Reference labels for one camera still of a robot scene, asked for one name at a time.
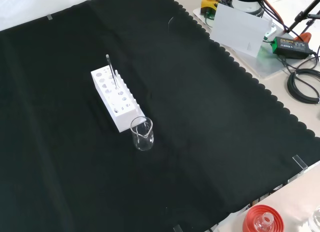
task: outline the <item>white test tube rack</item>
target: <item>white test tube rack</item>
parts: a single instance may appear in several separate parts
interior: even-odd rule
[[[96,90],[117,129],[122,132],[130,129],[131,122],[135,118],[145,115],[124,80],[117,71],[115,74],[118,88],[116,88],[109,65],[91,72]]]

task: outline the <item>black stand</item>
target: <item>black stand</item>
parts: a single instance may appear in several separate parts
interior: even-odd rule
[[[305,9],[305,11],[301,11],[296,17],[295,17],[295,21],[294,23],[290,26],[290,28],[287,30],[287,33],[289,33],[290,31],[292,31],[297,24],[299,24],[301,21],[306,20],[306,19],[312,19],[309,20],[306,25],[307,27],[303,30],[302,33],[306,32],[307,29],[309,29],[309,27],[315,22],[315,20],[319,20],[320,19],[320,11],[317,14],[309,14],[310,11],[313,10],[314,7],[317,6],[317,4],[320,3],[320,0],[314,0],[308,8]]]

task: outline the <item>glass beaker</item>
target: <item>glass beaker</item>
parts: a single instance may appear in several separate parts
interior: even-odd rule
[[[152,120],[140,116],[132,120],[131,132],[134,146],[140,151],[147,151],[154,145],[154,132]]]
[[[320,206],[316,208],[308,219],[308,225],[312,232],[320,232]]]
[[[271,232],[274,229],[274,216],[272,213],[264,213],[254,220],[254,227],[259,232]]]

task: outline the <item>white wall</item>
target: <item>white wall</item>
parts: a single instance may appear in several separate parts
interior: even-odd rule
[[[86,0],[0,0],[0,31],[84,1]]]

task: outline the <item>power adapter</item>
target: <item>power adapter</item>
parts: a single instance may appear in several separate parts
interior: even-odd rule
[[[271,46],[273,54],[287,59],[303,60],[313,53],[308,43],[290,38],[275,37]]]

